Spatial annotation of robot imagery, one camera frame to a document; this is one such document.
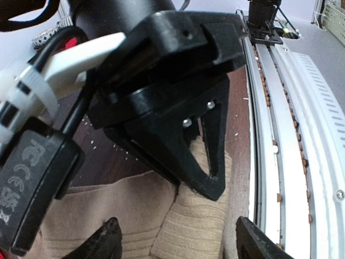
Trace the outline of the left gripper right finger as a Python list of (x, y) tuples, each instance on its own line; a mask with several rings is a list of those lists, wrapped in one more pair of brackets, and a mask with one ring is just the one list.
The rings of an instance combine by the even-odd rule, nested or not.
[(274, 244), (248, 217), (236, 222), (236, 246), (239, 259), (293, 259)]

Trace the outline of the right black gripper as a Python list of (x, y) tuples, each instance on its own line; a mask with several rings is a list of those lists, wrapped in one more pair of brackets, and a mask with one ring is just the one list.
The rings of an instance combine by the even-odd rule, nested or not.
[(73, 1), (72, 20), (90, 39), (125, 36), (97, 69), (96, 129), (182, 131), (201, 118), (209, 165), (204, 196), (225, 190), (227, 74), (245, 65), (239, 15), (179, 11), (172, 1)]

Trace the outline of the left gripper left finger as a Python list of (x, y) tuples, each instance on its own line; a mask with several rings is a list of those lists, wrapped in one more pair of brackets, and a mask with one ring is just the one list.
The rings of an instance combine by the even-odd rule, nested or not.
[(122, 258), (122, 231), (117, 218), (111, 217), (84, 243), (63, 259)]

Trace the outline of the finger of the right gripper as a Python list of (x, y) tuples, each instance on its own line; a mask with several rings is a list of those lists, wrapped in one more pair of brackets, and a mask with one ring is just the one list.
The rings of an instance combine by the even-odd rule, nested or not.
[(201, 168), (191, 151), (192, 141), (203, 137), (203, 111), (173, 107), (139, 114), (113, 108), (105, 114), (103, 130), (169, 181), (183, 182), (204, 196), (209, 171)]

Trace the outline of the beige sock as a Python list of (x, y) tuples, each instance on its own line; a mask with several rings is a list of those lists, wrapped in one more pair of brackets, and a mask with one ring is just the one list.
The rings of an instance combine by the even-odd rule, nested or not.
[(62, 258), (115, 217), (123, 258), (221, 258), (228, 212), (228, 189), (211, 201), (153, 171), (72, 187), (51, 204), (26, 257)]

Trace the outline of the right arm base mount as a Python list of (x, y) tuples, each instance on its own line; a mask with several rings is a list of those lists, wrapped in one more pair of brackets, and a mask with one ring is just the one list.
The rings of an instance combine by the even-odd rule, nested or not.
[(246, 24), (253, 45), (274, 46), (275, 44), (283, 44), (274, 26), (274, 20), (280, 5), (280, 0), (250, 1)]

